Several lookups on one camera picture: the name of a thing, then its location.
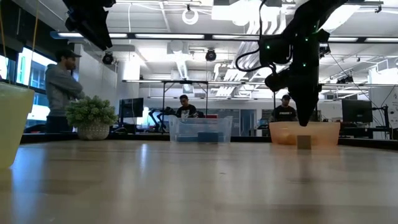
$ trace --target yellow cup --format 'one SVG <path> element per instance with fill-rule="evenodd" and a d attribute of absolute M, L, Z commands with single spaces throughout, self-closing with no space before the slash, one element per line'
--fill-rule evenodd
<path fill-rule="evenodd" d="M 0 169 L 14 163 L 33 97 L 33 90 L 0 83 Z"/>

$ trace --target small wooden block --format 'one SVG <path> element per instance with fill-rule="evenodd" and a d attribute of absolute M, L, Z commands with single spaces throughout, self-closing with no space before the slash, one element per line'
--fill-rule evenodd
<path fill-rule="evenodd" d="M 311 149 L 311 136 L 297 136 L 297 149 Z"/>

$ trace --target baseball cap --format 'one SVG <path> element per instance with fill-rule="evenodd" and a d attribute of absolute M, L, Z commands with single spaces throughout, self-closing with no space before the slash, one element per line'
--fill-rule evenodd
<path fill-rule="evenodd" d="M 70 49 L 62 49 L 62 50 L 58 50 L 55 53 L 55 58 L 57 59 L 57 61 L 61 61 L 62 57 L 65 58 L 77 58 L 77 57 L 81 57 L 81 55 L 76 54 L 75 52 L 73 52 Z"/>
<path fill-rule="evenodd" d="M 283 100 L 290 100 L 290 96 L 288 94 L 286 94 L 286 95 L 282 96 L 282 99 Z"/>

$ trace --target orange bowl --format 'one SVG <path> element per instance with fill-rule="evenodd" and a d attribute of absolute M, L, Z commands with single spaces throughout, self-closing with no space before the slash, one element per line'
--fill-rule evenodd
<path fill-rule="evenodd" d="M 309 122 L 307 127 L 301 127 L 298 122 L 273 122 L 269 129 L 272 143 L 296 145 L 298 135 L 309 135 L 313 146 L 336 146 L 340 123 Z"/>

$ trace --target man in gray hoodie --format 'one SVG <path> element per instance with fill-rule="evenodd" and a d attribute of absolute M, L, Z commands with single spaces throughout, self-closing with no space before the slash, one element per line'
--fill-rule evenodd
<path fill-rule="evenodd" d="M 72 131 L 66 117 L 66 107 L 71 100 L 84 97 L 83 87 L 73 77 L 76 58 L 81 57 L 65 49 L 55 53 L 57 64 L 48 65 L 45 72 L 45 88 L 49 100 L 50 113 L 47 116 L 46 132 L 62 133 Z"/>

